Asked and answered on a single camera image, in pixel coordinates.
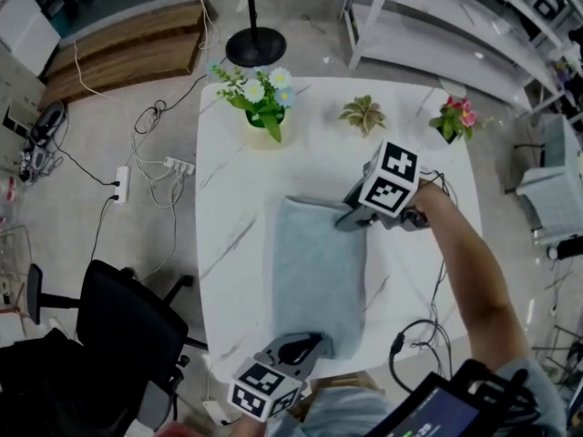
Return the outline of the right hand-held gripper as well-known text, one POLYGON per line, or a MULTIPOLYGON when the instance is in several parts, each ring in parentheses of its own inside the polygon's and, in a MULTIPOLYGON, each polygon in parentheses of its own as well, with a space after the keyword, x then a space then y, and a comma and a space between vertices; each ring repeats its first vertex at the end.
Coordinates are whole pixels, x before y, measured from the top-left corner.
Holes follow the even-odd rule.
POLYGON ((364 164, 363 175, 345 196, 349 210, 335 223, 343 232, 367 229, 375 222, 385 229, 426 229, 423 213, 409 204, 419 188, 420 163, 413 151, 382 140, 373 157, 364 164))

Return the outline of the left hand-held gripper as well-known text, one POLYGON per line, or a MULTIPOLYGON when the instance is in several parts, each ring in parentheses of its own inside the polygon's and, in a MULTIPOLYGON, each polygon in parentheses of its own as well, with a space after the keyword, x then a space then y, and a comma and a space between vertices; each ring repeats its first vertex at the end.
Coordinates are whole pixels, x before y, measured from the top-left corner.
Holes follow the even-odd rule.
POLYGON ((330 352, 321 333, 286 334, 273 340, 261 359, 248 358, 230 381, 227 402, 257 422, 266 422, 294 405, 317 361, 330 352))

